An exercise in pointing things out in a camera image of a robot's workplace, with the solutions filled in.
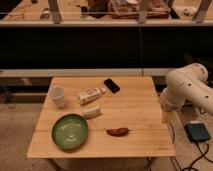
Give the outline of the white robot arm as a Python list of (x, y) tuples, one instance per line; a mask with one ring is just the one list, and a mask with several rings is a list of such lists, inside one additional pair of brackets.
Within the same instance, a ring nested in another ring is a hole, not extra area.
[(185, 101), (192, 102), (213, 116), (213, 88), (206, 85), (208, 71), (200, 63), (174, 69), (166, 75), (167, 87), (159, 96), (164, 111), (178, 111)]

